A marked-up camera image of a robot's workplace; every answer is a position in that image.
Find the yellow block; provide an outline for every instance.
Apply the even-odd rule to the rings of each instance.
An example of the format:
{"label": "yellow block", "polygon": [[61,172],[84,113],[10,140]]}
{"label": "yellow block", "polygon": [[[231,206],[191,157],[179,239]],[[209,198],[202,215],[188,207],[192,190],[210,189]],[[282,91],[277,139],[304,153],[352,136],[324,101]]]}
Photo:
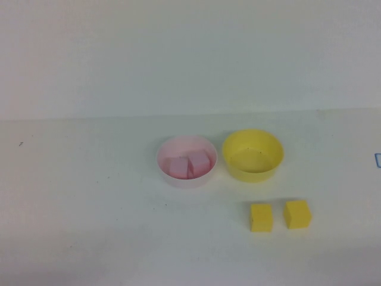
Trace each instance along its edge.
{"label": "yellow block", "polygon": [[283,216],[289,229],[307,228],[312,219],[312,214],[305,200],[288,201]]}
{"label": "yellow block", "polygon": [[273,229],[273,214],[270,204],[251,205],[251,231],[271,232]]}

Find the white table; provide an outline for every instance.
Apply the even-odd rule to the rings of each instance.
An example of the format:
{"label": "white table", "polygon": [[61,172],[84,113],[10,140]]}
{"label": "white table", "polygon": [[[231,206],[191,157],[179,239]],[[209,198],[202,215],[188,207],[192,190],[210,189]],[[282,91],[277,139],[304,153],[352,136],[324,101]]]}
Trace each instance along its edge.
{"label": "white table", "polygon": [[[221,156],[203,188],[160,178],[165,139],[220,150],[244,128],[283,143],[269,181],[234,180]],[[0,139],[2,286],[381,284],[381,110],[2,122]],[[309,229],[286,229],[290,198]],[[255,201],[273,204],[270,234],[249,230]]]}

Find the white background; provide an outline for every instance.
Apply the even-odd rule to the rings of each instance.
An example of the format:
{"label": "white background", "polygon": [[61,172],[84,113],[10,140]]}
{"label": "white background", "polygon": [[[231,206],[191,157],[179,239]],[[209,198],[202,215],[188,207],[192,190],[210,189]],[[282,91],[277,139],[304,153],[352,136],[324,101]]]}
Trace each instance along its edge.
{"label": "white background", "polygon": [[[381,285],[381,110],[359,108],[381,106],[380,15],[358,0],[0,0],[0,120],[63,119],[0,121],[1,286]],[[275,177],[244,184],[220,160],[202,188],[160,178],[167,138],[220,150],[243,128],[281,140]],[[313,221],[289,231],[296,198]],[[261,201],[270,234],[249,230]]]}
{"label": "white background", "polygon": [[0,119],[381,105],[379,0],[0,0]]}

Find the pink block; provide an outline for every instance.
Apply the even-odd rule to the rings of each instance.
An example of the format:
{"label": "pink block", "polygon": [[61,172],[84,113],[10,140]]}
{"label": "pink block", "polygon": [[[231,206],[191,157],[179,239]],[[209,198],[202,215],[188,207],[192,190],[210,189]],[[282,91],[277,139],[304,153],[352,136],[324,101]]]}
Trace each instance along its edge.
{"label": "pink block", "polygon": [[201,177],[210,171],[210,161],[204,151],[192,152],[188,155],[189,169],[194,178]]}
{"label": "pink block", "polygon": [[169,175],[177,179],[188,178],[188,158],[173,158],[169,166]]}

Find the cube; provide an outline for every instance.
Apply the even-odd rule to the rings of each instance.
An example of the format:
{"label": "cube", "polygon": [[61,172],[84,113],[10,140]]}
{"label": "cube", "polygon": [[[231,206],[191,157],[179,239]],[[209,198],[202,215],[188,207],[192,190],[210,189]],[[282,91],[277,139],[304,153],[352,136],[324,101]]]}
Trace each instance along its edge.
{"label": "cube", "polygon": [[307,228],[312,219],[312,214],[305,200],[286,202],[283,216],[289,229]]}
{"label": "cube", "polygon": [[273,229],[273,214],[270,204],[251,205],[251,231],[271,232]]}
{"label": "cube", "polygon": [[194,178],[201,177],[210,171],[210,161],[205,151],[192,152],[188,158],[189,168]]}
{"label": "cube", "polygon": [[188,158],[173,158],[169,165],[169,175],[177,179],[188,178]]}

